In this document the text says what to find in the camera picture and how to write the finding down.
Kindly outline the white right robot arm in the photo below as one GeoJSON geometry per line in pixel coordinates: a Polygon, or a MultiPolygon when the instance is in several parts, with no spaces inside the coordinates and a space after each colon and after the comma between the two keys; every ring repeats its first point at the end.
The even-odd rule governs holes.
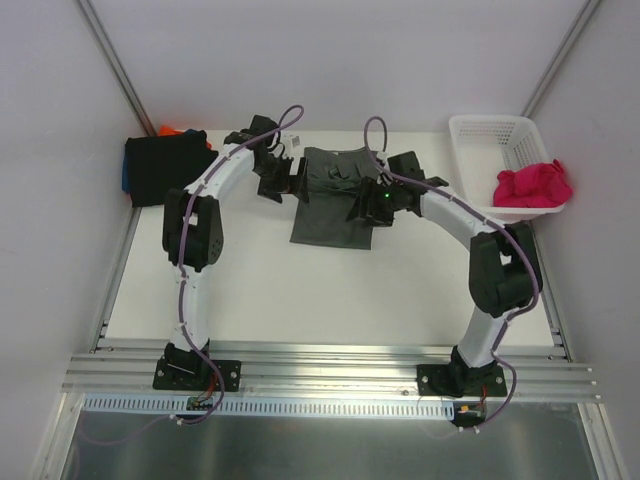
{"type": "Polygon", "coordinates": [[[475,210],[445,180],[426,177],[412,151],[377,166],[377,179],[361,181],[348,220],[387,227],[406,210],[440,226],[469,253],[474,310],[467,330],[449,362],[423,366],[418,382],[440,396],[479,396],[502,371],[496,353],[511,321],[535,307],[543,288],[532,230],[475,210]]]}

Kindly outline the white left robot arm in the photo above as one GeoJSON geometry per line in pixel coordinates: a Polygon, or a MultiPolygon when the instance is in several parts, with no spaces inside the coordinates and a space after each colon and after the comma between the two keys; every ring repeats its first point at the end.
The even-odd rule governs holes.
{"type": "Polygon", "coordinates": [[[244,176],[259,177],[257,193],[277,203],[285,195],[309,201],[307,160],[291,172],[296,141],[283,131],[297,123],[304,109],[285,111],[296,116],[275,121],[256,115],[248,128],[225,137],[212,164],[183,189],[167,193],[163,209],[162,247],[174,267],[178,286],[175,333],[164,360],[170,372],[188,388],[203,386],[213,369],[208,353],[208,284],[224,246],[221,204],[244,176]]]}

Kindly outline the grey t shirt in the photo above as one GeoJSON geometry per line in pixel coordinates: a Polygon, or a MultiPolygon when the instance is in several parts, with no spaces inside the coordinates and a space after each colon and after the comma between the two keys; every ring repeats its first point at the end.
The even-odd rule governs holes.
{"type": "Polygon", "coordinates": [[[290,237],[292,243],[369,250],[373,228],[348,220],[361,181],[378,171],[363,148],[347,151],[304,149],[308,160],[308,202],[300,202],[290,237]]]}

